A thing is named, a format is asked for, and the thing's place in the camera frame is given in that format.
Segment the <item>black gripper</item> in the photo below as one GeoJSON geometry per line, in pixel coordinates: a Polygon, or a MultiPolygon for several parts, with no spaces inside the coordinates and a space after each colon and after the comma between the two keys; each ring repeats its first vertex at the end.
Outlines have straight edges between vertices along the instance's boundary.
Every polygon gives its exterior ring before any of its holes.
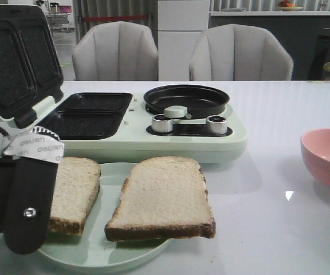
{"type": "MultiPolygon", "coordinates": [[[[8,132],[0,127],[0,134],[8,132]]],[[[2,155],[9,157],[0,158],[0,232],[3,225],[11,251],[29,254],[44,243],[63,153],[59,136],[42,126],[4,139],[2,155]]]]}

